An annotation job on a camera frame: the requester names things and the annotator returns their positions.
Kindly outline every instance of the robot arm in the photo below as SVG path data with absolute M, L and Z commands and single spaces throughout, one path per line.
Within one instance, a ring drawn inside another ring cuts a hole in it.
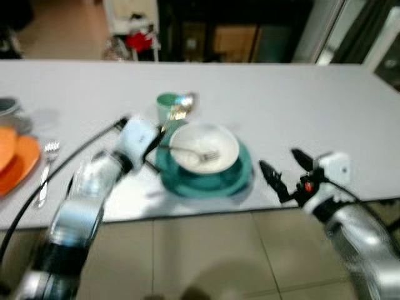
M 350 181 L 349 157 L 330 153 L 315 160 L 295 149 L 308 172 L 289 194 L 280 174 L 264 161 L 260 167 L 280 201 L 295 199 L 324 224 L 327 237 L 350 273 L 359 299 L 400 299 L 400 250 L 383 223 L 361 201 L 338 201 L 338 186 Z
M 159 131 L 150 122 L 132 119 L 113 152 L 100 152 L 78 169 L 15 299 L 75 296 L 89 248 L 103 219 L 104 203 L 121 178 L 129 171 L 140 170 L 158 136 Z

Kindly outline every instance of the white table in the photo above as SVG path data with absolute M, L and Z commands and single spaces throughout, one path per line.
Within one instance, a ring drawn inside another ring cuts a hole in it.
M 107 222 L 280 208 L 256 163 L 268 160 L 293 188 L 304 172 L 291 157 L 294 146 L 312 155 L 349 153 L 350 188 L 363 198 L 400 194 L 400 97 L 361 66 L 0 62 L 0 96 L 21 101 L 42 143 L 60 140 L 56 164 L 126 113 L 156 120 L 156 97 L 166 91 L 198 93 L 199 106 L 191 119 L 222 124 L 247 144 L 254 185 L 234 198 L 183 199 L 165 191 L 145 167 L 114 190 L 106 205 Z M 112 148 L 116 137 L 109 134 L 63 170 L 49 185 L 46 205 L 29 208 L 20 228 L 47 226 L 79 163 L 103 147 Z M 41 160 L 20 186 L 0 199 L 0 229 L 10 225 L 37 187 L 43 166 Z

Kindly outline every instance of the black cable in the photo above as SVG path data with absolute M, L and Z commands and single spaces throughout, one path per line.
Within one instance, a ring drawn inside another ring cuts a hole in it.
M 17 225 L 19 221 L 21 220 L 23 214 L 25 211 L 28 209 L 29 205 L 32 203 L 32 201 L 35 199 L 35 197 L 38 195 L 39 191 L 43 188 L 43 186 L 48 183 L 66 164 L 68 164 L 75 156 L 77 156 L 80 152 L 85 150 L 88 146 L 90 146 L 94 141 L 97 139 L 101 138 L 103 135 L 108 133 L 114 128 L 117 128 L 121 130 L 125 124 L 128 121 L 128 117 L 123 117 L 120 119 L 118 122 L 115 122 L 113 125 L 110 125 L 97 133 L 95 136 L 93 136 L 91 139 L 86 141 L 84 144 L 82 144 L 79 148 L 77 148 L 71 155 L 69 155 L 48 177 L 47 179 L 37 188 L 34 190 L 34 192 L 30 195 L 30 197 L 27 199 L 25 202 L 24 206 L 19 210 L 17 213 L 17 216 L 14 218 L 12 221 L 9 229 L 6 232 L 6 235 L 4 236 L 4 239 L 2 240 L 1 247 L 0 247 L 0 265 L 3 263 L 4 255 L 6 253 L 8 244 L 10 242 L 11 236 L 13 235 L 14 231 L 17 228 Z
M 346 189 L 344 186 L 341 186 L 340 184 L 338 184 L 338 183 L 336 183 L 334 181 L 331 181 L 330 179 L 328 179 L 326 177 L 324 178 L 324 181 L 326 183 L 330 183 L 333 186 L 337 187 L 337 189 L 340 189 L 342 192 L 345 192 L 347 195 L 351 196 L 356 202 L 363 202 L 363 201 L 361 201 L 360 198 L 358 198 L 358 196 L 356 196 L 356 194 L 354 194 L 350 190 Z
M 382 203 L 390 203 L 390 202 L 394 202 L 394 201 L 400 201 L 400 196 L 394 196 L 394 197 L 389 197 L 389 198 L 384 198 L 384 197 L 372 198 L 372 199 L 365 199 L 364 201 L 365 202 L 379 201 Z

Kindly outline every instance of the mug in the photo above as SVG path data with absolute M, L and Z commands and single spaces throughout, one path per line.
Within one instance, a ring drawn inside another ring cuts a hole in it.
M 172 92 L 166 92 L 157 97 L 157 112 L 160 124 L 165 124 L 169 120 L 171 111 L 177 104 L 176 100 L 178 97 L 178 94 Z
M 25 134 L 32 129 L 32 121 L 16 99 L 4 97 L 0 98 L 0 126 L 11 127 L 19 134 Z

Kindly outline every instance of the teal plate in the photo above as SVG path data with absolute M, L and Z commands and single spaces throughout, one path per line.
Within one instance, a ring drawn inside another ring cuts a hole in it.
M 168 126 L 162 145 L 168 145 L 173 132 L 185 121 L 175 121 Z M 161 169 L 161 181 L 171 192 L 190 198 L 215 198 L 234 194 L 243 188 L 252 176 L 253 166 L 249 151 L 239 142 L 239 157 L 229 169 L 200 175 L 182 168 L 167 149 L 157 149 L 156 166 Z

